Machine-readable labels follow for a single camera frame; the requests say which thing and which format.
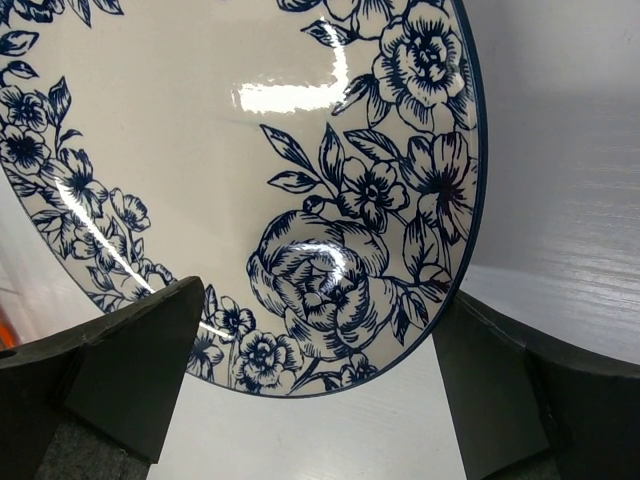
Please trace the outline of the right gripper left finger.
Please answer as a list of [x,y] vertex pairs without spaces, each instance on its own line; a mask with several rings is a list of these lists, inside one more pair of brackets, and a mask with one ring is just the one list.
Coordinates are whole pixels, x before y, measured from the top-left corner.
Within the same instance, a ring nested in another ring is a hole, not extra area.
[[1,353],[4,479],[144,479],[198,330],[200,278]]

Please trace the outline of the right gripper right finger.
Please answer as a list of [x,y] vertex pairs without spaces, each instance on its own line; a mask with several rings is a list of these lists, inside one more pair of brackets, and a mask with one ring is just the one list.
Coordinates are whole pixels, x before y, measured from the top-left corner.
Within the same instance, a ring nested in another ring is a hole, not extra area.
[[638,365],[464,292],[433,340],[467,478],[638,478]]

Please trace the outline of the orange plastic plate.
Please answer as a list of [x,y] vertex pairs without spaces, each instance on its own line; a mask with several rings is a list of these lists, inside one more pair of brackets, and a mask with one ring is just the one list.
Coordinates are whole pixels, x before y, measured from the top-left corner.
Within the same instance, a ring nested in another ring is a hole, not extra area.
[[0,349],[11,349],[19,344],[19,337],[11,325],[9,317],[3,307],[0,307]]

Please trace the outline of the blue floral white plate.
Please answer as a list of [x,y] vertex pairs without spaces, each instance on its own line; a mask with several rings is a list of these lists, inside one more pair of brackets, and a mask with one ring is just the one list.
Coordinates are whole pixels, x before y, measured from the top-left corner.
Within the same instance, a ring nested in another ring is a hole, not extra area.
[[389,371],[470,263],[487,176],[460,1],[5,1],[1,171],[102,312],[205,285],[187,365],[309,398]]

